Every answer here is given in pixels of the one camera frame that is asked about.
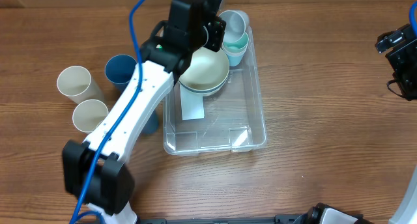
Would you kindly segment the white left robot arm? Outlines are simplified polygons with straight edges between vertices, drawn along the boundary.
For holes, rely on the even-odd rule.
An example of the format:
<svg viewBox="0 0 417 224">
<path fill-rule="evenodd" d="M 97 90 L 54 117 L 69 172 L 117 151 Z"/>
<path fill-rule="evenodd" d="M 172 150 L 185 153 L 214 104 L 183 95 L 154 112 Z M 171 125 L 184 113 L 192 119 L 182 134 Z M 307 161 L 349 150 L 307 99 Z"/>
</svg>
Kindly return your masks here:
<svg viewBox="0 0 417 224">
<path fill-rule="evenodd" d="M 218 51 L 226 23 L 218 16 L 225 0 L 172 0 L 169 17 L 148 40 L 134 44 L 134 73 L 107 117 L 82 142 L 63 148 L 65 189 L 101 223 L 137 223 L 130 206 L 135 182 L 127 168 L 135 143 L 162 99 L 189 68 L 200 48 Z"/>
</svg>

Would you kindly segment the mint small cup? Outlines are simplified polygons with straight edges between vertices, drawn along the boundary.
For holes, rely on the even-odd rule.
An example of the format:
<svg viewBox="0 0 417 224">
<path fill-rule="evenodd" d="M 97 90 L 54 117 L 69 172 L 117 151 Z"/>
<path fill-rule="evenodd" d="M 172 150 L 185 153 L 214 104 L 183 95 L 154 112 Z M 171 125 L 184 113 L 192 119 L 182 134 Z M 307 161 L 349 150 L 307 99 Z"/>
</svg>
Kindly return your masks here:
<svg viewBox="0 0 417 224">
<path fill-rule="evenodd" d="M 223 42 L 222 48 L 230 53 L 240 53 L 247 48 L 248 42 L 248 34 L 244 33 L 242 38 L 236 42 Z"/>
</svg>

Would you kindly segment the grey small cup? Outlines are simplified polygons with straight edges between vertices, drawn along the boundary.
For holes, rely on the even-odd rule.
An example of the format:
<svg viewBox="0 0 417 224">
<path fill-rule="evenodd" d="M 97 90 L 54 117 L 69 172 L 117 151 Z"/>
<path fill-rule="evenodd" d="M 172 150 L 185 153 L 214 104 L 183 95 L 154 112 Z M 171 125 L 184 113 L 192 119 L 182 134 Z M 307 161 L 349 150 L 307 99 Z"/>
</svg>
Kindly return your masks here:
<svg viewBox="0 0 417 224">
<path fill-rule="evenodd" d="M 219 17 L 226 22 L 223 41 L 227 43 L 240 40 L 250 24 L 248 15 L 242 10 L 225 10 Z"/>
</svg>

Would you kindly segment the light blue small cup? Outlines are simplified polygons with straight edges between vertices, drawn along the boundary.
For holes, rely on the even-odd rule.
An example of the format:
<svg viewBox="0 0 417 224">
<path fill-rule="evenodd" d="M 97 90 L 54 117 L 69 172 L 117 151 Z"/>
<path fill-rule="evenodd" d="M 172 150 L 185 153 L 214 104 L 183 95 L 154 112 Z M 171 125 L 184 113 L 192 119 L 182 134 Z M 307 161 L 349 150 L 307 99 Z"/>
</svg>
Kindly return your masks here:
<svg viewBox="0 0 417 224">
<path fill-rule="evenodd" d="M 237 66 L 237 65 L 240 64 L 240 62 L 242 61 L 243 56 L 244 56 L 244 54 L 247 50 L 245 48 L 241 52 L 233 53 L 233 52 L 228 51 L 225 47 L 223 47 L 222 49 L 225 52 L 225 54 L 227 55 L 227 58 L 229 59 L 229 65 L 232 66 L 232 67 Z"/>
</svg>

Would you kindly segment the cream tall cup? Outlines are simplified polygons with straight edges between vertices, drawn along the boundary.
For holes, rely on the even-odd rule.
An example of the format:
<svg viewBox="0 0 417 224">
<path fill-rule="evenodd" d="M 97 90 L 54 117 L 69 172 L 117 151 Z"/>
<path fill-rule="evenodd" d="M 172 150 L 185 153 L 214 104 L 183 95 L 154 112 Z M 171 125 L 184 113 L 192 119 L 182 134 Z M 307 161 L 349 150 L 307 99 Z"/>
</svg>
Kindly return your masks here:
<svg viewBox="0 0 417 224">
<path fill-rule="evenodd" d="M 58 91 L 80 104 L 86 100 L 105 102 L 104 93 L 88 69 L 83 66 L 70 66 L 64 69 L 57 78 Z"/>
<path fill-rule="evenodd" d="M 72 122 L 77 130 L 91 133 L 107 117 L 107 105 L 100 100 L 85 100 L 78 104 L 72 114 Z"/>
</svg>

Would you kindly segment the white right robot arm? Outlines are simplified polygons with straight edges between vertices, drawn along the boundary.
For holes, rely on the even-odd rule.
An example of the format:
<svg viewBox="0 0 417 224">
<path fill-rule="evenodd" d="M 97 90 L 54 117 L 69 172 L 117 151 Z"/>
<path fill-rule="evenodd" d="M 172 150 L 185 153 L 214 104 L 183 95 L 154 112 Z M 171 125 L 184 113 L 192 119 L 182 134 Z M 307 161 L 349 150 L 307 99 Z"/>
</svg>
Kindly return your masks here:
<svg viewBox="0 0 417 224">
<path fill-rule="evenodd" d="M 406 24 L 395 31 L 381 34 L 375 47 L 385 57 L 394 73 L 387 87 L 396 83 L 399 97 L 412 101 L 416 99 L 416 34 L 412 25 Z M 399 208 L 389 219 L 392 224 L 416 223 L 416 172 L 413 172 L 407 191 Z"/>
</svg>

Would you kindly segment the dark blue tall cup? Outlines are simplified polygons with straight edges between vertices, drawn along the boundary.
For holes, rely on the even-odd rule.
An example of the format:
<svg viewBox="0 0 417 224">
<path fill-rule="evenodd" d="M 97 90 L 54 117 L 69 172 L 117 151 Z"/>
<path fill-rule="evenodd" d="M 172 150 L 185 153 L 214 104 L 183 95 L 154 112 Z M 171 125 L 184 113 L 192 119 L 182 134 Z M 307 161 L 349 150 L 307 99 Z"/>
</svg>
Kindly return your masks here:
<svg viewBox="0 0 417 224">
<path fill-rule="evenodd" d="M 132 78 L 136 64 L 136 60 L 130 55 L 116 55 L 106 63 L 105 75 L 117 90 L 124 92 Z"/>
<path fill-rule="evenodd" d="M 158 104 L 156 103 L 149 103 L 143 108 L 138 120 L 141 127 L 141 134 L 151 135 L 157 131 L 159 126 L 158 115 L 156 113 L 157 106 Z"/>
</svg>

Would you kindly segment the cream bowl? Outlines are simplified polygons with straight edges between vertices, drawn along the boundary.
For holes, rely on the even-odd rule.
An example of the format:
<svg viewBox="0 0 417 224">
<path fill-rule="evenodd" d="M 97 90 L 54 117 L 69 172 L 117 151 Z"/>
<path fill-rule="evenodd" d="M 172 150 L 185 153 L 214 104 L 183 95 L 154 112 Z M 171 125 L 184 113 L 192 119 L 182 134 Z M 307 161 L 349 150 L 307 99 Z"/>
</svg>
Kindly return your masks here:
<svg viewBox="0 0 417 224">
<path fill-rule="evenodd" d="M 229 59 L 222 49 L 215 52 L 207 48 L 200 48 L 192 54 L 190 66 L 182 75 L 197 77 L 228 76 Z"/>
</svg>

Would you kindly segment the blue bowl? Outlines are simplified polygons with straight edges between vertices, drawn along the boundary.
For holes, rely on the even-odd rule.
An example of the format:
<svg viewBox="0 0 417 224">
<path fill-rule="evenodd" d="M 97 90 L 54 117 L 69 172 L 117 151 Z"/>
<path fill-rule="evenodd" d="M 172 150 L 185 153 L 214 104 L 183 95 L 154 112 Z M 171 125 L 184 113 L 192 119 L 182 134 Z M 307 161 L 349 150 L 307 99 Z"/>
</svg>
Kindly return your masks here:
<svg viewBox="0 0 417 224">
<path fill-rule="evenodd" d="M 179 83 L 187 90 L 201 96 L 211 96 L 222 89 L 228 76 L 185 76 L 179 78 Z"/>
</svg>

